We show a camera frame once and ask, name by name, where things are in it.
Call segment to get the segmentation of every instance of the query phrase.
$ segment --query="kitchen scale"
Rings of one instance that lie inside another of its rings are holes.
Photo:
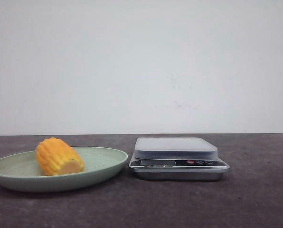
[[[138,138],[129,163],[143,180],[219,180],[230,168],[202,138]]]

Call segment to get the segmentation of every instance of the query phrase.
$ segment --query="table surface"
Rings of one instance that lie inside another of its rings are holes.
[[[0,228],[283,228],[283,134],[54,135],[71,146],[128,153],[122,171],[102,183],[58,193],[0,187]],[[201,137],[231,168],[220,181],[147,181],[128,164],[136,139]],[[0,136],[0,158],[34,150],[45,136]]]

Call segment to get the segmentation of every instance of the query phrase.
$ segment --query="white backdrop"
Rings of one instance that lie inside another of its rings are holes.
[[[0,135],[283,132],[283,0],[0,0]]]

